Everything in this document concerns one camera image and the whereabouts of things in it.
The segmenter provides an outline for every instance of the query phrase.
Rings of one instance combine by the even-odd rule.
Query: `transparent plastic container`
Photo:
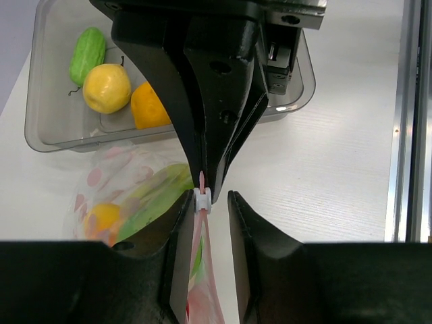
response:
[[[171,125],[137,130],[129,105],[117,113],[103,115],[86,105],[81,90],[72,92],[77,86],[69,77],[70,60],[76,40],[90,26],[105,35],[105,63],[121,63],[124,56],[132,90],[145,82],[145,77],[111,40],[111,20],[88,0],[41,0],[36,10],[30,61],[24,130],[28,145],[39,152],[85,152],[114,140],[139,143],[175,136]],[[285,96],[270,98],[262,122],[303,107],[313,96],[315,77],[304,35],[288,89]]]

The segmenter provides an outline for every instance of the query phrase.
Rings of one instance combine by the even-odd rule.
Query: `yellow fruit in bag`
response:
[[[88,239],[99,239],[104,231],[120,219],[120,206],[111,203],[95,205],[84,218],[84,233]]]
[[[87,74],[82,94],[86,104],[98,113],[115,113],[129,103],[132,86],[120,64],[101,64]]]
[[[141,84],[130,100],[136,129],[165,126],[171,123],[162,102],[148,82]]]

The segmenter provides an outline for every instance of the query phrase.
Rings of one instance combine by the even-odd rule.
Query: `black metal bracket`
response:
[[[228,207],[241,323],[432,323],[432,245],[302,244]]]
[[[216,202],[233,158],[267,108],[269,93],[286,93],[301,28],[318,28],[325,5],[281,0],[90,2],[113,20],[111,38],[155,89],[195,186],[204,171]]]

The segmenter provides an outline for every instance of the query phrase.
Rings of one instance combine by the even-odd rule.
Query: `pink patterned plastic bag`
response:
[[[170,161],[130,141],[105,145],[94,154],[78,183],[63,236],[113,246],[156,220],[192,188],[185,163]]]
[[[204,193],[203,176],[200,179],[200,191]],[[195,215],[194,237],[192,241],[190,265],[187,324],[224,324],[221,305],[217,296],[207,211]]]

